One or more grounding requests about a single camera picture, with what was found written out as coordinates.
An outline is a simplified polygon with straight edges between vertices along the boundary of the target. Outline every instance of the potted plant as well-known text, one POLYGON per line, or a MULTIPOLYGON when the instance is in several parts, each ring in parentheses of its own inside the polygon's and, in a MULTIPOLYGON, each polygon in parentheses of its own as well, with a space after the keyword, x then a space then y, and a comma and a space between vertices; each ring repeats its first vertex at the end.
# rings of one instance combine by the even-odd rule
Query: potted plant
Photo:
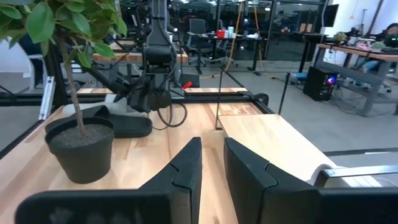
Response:
POLYGON ((337 32, 333 36, 333 40, 335 41, 336 45, 340 45, 343 41, 347 40, 347 35, 344 32, 337 32))
POLYGON ((381 49, 386 48, 386 45, 382 41, 376 41, 372 44, 373 52, 381 52, 381 49))
POLYGON ((114 57, 102 40, 108 33, 126 32, 114 0, 0 0, 0 41, 11 38, 11 48, 23 35, 29 35, 33 43, 40 44, 45 57, 54 52, 52 48, 60 49, 76 120, 49 131, 45 140, 68 178, 76 183, 93 182, 108 173, 114 133, 108 120, 83 119, 70 62, 77 58, 84 67, 91 67, 94 52, 114 57))

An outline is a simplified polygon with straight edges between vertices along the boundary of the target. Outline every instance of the floor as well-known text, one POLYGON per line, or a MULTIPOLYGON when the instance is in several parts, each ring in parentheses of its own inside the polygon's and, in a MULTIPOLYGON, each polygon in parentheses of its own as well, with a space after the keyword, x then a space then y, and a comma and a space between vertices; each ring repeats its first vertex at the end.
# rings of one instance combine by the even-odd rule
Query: floor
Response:
MULTIPOLYGON (((231 67, 230 74, 253 93, 267 93, 270 97, 269 107, 278 111, 286 72, 297 71, 298 62, 264 62, 258 65, 266 73, 256 76, 245 68, 249 62, 239 62, 239 67, 231 67)), ((201 87, 216 87, 220 74, 218 67, 202 68, 201 87)), ((193 67, 183 67, 184 73, 197 74, 193 67)), ((13 92, 23 90, 29 85, 22 74, 0 74, 0 83, 13 92)), ((223 77, 223 86, 232 87, 237 84, 228 76, 223 77)), ((395 131, 398 130, 398 116, 393 116, 393 105, 376 105, 372 110, 372 117, 363 118, 352 115, 360 109, 364 100, 358 95, 347 91, 335 91, 335 98, 342 100, 330 102, 315 102, 302 93, 300 86, 289 85, 282 116, 299 130, 308 140, 323 152, 345 151, 350 149, 372 149, 398 147, 395 131)), ((392 93, 398 97, 398 88, 392 87, 392 93)), ((39 107, 1 107, 0 149, 4 148, 21 132, 37 120, 39 107)), ((360 156, 332 157, 338 165, 346 167, 375 166, 397 164, 398 154, 365 154, 360 156)), ((398 183, 398 175, 378 177, 381 184, 392 185, 390 181, 398 183)))

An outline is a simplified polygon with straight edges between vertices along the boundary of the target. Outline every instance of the computer tower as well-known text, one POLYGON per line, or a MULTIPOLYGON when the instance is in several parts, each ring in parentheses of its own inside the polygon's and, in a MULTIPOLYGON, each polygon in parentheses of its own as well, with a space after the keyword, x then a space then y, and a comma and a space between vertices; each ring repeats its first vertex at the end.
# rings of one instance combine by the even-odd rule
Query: computer tower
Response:
POLYGON ((310 67, 304 84, 303 93, 315 101, 330 100, 337 73, 310 67))

